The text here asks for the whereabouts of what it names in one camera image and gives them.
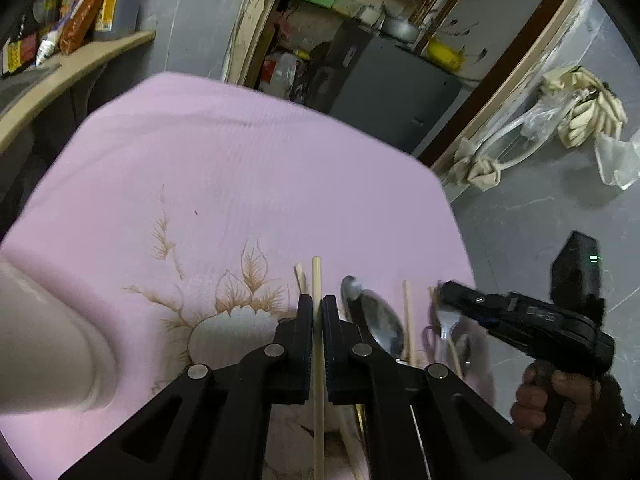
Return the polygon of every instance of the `plastic container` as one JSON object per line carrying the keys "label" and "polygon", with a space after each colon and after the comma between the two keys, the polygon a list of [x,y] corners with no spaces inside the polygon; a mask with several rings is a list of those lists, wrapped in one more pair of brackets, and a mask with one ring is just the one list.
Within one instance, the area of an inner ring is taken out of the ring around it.
{"label": "plastic container", "polygon": [[140,0],[104,0],[95,20],[94,40],[118,40],[136,31]]}

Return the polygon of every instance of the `metal pot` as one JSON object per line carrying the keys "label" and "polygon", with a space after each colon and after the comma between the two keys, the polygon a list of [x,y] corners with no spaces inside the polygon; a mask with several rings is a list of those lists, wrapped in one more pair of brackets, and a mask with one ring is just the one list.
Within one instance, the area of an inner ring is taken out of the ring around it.
{"label": "metal pot", "polygon": [[415,43],[420,35],[420,28],[409,23],[408,20],[389,15],[385,16],[380,31],[407,44]]}

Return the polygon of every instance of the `white tube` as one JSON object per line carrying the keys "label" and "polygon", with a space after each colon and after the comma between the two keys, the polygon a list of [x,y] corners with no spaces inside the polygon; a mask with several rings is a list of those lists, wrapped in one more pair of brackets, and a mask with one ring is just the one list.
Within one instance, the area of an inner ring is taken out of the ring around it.
{"label": "white tube", "polygon": [[102,335],[0,259],[0,413],[98,408],[115,386]]}

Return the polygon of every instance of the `spoon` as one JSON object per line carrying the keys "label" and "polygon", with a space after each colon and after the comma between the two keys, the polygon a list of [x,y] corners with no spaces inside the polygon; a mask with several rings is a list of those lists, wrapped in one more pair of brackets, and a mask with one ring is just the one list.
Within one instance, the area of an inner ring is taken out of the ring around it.
{"label": "spoon", "polygon": [[404,348],[404,329],[391,306],[372,290],[363,290],[354,276],[344,277],[340,294],[364,341],[374,343],[399,360]]}

